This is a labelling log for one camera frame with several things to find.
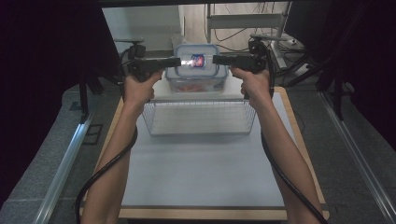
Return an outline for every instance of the metal rail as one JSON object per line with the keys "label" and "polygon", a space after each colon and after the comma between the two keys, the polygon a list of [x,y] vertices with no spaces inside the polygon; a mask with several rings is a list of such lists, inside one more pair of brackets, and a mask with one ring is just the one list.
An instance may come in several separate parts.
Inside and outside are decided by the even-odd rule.
{"label": "metal rail", "polygon": [[81,146],[85,133],[87,132],[91,124],[91,120],[97,109],[98,102],[99,96],[94,96],[92,98],[92,104],[90,107],[91,114],[88,116],[87,120],[84,123],[80,123],[78,125],[76,132],[73,135],[72,140],[70,141],[70,145],[64,154],[64,158],[59,165],[58,171],[56,172],[55,177],[53,177],[47,194],[42,204],[40,205],[40,208],[38,209],[37,215],[35,216],[35,220],[33,223],[42,224],[49,222],[52,211],[56,203],[58,202],[59,195],[64,188],[64,183],[69,176],[74,160],[78,154],[79,147]]}
{"label": "metal rail", "polygon": [[378,204],[382,215],[384,215],[385,220],[389,224],[396,224],[396,210],[392,200],[385,192],[382,184],[376,178],[375,174],[370,168],[370,165],[361,153],[361,149],[353,139],[353,136],[350,134],[347,126],[337,117],[337,115],[335,115],[334,111],[332,110],[332,100],[330,99],[329,95],[326,92],[320,91],[319,96],[322,99],[327,111],[329,112],[335,128],[340,133],[341,138],[346,144],[346,148],[348,149],[352,160],[355,162],[356,166],[361,172],[364,182],[375,198],[375,201]]}

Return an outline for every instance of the plastic lid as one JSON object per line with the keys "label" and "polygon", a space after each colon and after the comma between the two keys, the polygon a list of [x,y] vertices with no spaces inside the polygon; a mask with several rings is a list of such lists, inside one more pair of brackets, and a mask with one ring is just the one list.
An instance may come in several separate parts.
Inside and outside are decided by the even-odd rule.
{"label": "plastic lid", "polygon": [[175,57],[180,58],[181,66],[176,68],[179,77],[213,77],[219,66],[212,63],[213,55],[218,55],[216,45],[179,45],[175,49]]}

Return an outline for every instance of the black controller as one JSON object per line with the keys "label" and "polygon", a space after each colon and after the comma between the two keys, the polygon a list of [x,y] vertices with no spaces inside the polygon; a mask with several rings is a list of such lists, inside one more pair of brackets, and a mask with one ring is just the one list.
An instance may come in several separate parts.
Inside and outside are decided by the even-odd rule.
{"label": "black controller", "polygon": [[[271,62],[271,54],[269,49],[262,43],[260,36],[253,36],[253,40],[248,42],[248,49],[250,55],[237,56],[222,56],[214,55],[213,63],[222,65],[231,65],[253,74],[259,74],[267,65],[270,71],[270,94],[274,93],[274,74]],[[244,99],[248,100],[249,96],[246,93]]]}
{"label": "black controller", "polygon": [[146,54],[146,47],[140,45],[141,41],[133,41],[133,45],[128,50],[128,72],[139,82],[145,82],[152,73],[167,67],[181,66],[180,58],[171,59],[143,59]]}

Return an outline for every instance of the black curtain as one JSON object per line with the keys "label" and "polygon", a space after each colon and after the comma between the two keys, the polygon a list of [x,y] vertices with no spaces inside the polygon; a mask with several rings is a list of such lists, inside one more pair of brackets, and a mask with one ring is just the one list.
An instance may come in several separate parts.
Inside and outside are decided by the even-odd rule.
{"label": "black curtain", "polygon": [[27,0],[0,8],[2,203],[56,120],[64,91],[80,74],[115,76],[118,53],[99,6]]}
{"label": "black curtain", "polygon": [[371,1],[343,57],[352,103],[396,150],[396,3]]}

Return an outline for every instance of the wire basket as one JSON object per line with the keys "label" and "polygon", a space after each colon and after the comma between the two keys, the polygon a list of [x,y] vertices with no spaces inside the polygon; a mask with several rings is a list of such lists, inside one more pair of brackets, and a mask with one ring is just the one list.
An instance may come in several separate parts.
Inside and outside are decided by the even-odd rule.
{"label": "wire basket", "polygon": [[249,134],[256,115],[245,100],[156,102],[145,104],[143,117],[151,135]]}

